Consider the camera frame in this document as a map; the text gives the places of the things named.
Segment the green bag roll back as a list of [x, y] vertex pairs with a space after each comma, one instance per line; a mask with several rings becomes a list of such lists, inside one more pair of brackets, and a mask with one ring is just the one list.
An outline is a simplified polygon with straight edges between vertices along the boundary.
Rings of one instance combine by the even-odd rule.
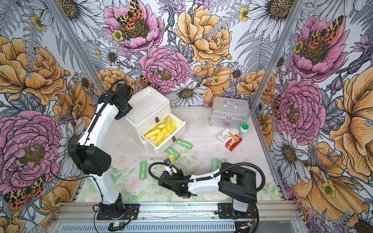
[[177, 145], [182, 146], [182, 147], [184, 147], [186, 149], [189, 149], [189, 150], [191, 150], [193, 148], [193, 145], [191, 143], [189, 143], [187, 141], [184, 141], [180, 138], [177, 139], [176, 143], [177, 143]]

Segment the white plastic drawer cabinet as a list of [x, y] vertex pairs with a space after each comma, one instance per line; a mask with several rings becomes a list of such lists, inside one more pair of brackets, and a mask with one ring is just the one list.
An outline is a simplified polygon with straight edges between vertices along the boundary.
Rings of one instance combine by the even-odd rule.
[[136, 143], [143, 145], [143, 136], [171, 113], [170, 101], [149, 86], [133, 95], [128, 103], [132, 110], [120, 121], [125, 132]]

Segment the white drawer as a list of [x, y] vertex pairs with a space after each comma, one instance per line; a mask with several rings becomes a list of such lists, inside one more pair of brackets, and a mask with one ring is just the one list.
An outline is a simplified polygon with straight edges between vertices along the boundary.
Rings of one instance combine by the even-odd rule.
[[169, 114], [163, 121], [152, 127], [142, 136], [145, 144], [154, 154], [163, 153], [186, 130], [187, 123], [173, 114]]

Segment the yellow bag roll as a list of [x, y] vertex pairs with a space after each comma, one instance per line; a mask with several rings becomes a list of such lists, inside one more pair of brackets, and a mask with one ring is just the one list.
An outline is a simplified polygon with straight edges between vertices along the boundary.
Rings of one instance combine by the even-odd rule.
[[171, 134], [173, 134], [176, 131], [176, 129], [177, 129], [177, 121], [176, 120], [172, 120], [171, 121], [171, 128], [170, 128], [169, 132]]
[[171, 118], [169, 116], [165, 118], [165, 128], [167, 131], [172, 128]]
[[162, 128], [154, 127], [149, 132], [147, 132], [144, 137], [146, 139], [151, 139], [154, 136], [157, 136], [161, 132]]
[[154, 138], [154, 142], [155, 143], [158, 143], [161, 139], [163, 139], [163, 137], [168, 133], [168, 131], [166, 130], [166, 128], [163, 128], [159, 134], [157, 134]]
[[175, 163], [175, 159], [176, 159], [176, 157], [175, 157], [175, 155], [170, 154], [170, 155], [169, 155], [169, 159], [170, 159], [171, 163], [174, 164], [174, 163]]
[[158, 145], [160, 146], [165, 140], [167, 140], [169, 137], [171, 136], [171, 134], [166, 134], [163, 139], [161, 139], [159, 142], [158, 142]]

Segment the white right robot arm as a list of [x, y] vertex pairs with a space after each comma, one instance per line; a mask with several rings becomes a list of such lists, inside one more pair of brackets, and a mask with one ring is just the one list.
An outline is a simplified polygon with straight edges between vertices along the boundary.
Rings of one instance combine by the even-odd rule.
[[151, 164], [148, 173], [159, 186], [184, 199], [212, 191], [232, 198], [231, 203], [218, 204], [220, 219], [254, 220], [258, 217], [257, 193], [264, 188], [266, 178], [264, 172], [252, 163], [224, 162], [221, 168], [211, 173], [186, 176], [167, 159]]

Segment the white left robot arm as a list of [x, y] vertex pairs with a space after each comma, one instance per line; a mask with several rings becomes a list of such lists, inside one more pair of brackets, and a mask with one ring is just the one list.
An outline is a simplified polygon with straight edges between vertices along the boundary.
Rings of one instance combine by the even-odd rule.
[[132, 110], [128, 103], [132, 94], [133, 89], [126, 80], [115, 81], [99, 97], [97, 111], [87, 131], [76, 145], [68, 147], [70, 158], [94, 183], [100, 196], [98, 220], [123, 219], [125, 216], [121, 194], [108, 173], [112, 157], [104, 151], [104, 140], [111, 123], [120, 120]]

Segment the yellow bag roll back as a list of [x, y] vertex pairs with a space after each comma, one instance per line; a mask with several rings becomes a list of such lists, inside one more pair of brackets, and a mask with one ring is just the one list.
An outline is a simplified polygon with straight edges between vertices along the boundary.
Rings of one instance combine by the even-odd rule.
[[171, 128], [170, 128], [169, 132], [171, 134], [173, 134], [176, 131], [176, 129], [177, 129], [177, 121], [176, 120], [172, 120], [171, 121]]

